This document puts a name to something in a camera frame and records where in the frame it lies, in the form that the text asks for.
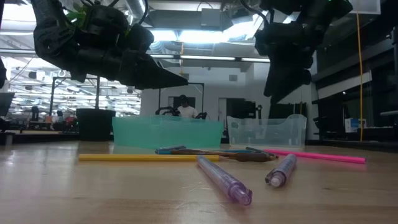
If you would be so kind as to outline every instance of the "pen cap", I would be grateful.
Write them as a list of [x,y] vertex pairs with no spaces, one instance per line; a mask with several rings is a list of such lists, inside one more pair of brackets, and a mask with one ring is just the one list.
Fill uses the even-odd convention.
[[281,175],[275,175],[271,178],[271,185],[273,187],[279,187],[284,182],[284,178]]
[[231,196],[242,205],[250,205],[253,193],[251,190],[234,185],[231,188]]

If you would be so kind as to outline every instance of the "desk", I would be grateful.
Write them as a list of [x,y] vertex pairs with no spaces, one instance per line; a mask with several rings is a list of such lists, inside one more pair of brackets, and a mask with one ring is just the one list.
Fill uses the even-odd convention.
[[112,150],[78,141],[0,148],[1,224],[398,223],[398,154],[309,146],[369,162],[300,158],[281,189],[264,182],[277,162],[217,162],[253,191],[242,207],[194,162],[75,162]]
[[46,127],[47,129],[50,129],[51,124],[53,124],[53,122],[29,121],[28,129],[34,129],[34,126],[39,126],[40,128]]

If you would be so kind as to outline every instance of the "person in white shirt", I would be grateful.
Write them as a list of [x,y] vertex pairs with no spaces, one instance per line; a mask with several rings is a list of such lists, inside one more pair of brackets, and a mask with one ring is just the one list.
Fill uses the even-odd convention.
[[185,95],[180,96],[181,106],[178,107],[181,117],[183,118],[196,118],[198,111],[188,104],[188,98]]

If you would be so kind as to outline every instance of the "wall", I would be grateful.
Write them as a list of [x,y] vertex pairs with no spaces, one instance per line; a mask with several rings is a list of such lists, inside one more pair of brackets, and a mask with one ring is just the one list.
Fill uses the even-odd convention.
[[[179,68],[168,68],[173,73],[179,73]],[[239,68],[201,68],[189,67],[183,69],[184,73],[190,74],[189,82],[205,84],[204,111],[208,113],[210,119],[218,119],[218,99],[219,98],[245,98],[245,76]],[[237,82],[230,82],[229,75],[238,75]],[[170,96],[196,97],[196,109],[201,112],[201,86],[189,85],[162,89],[160,106],[168,106]],[[159,91],[144,90],[141,98],[141,115],[155,114],[158,108]]]
[[262,106],[262,119],[268,118],[271,106],[270,98],[265,97],[264,87],[266,85],[269,63],[254,63],[246,72],[246,99],[256,102]]

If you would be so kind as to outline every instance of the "person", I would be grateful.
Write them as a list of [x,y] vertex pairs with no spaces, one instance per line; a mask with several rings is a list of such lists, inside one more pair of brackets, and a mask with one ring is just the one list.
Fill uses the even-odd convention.
[[64,121],[63,119],[63,113],[61,110],[57,110],[57,120],[56,123],[62,123]]
[[181,106],[178,107],[181,117],[183,118],[196,118],[198,116],[198,111],[188,104],[188,98],[185,95],[179,97]]

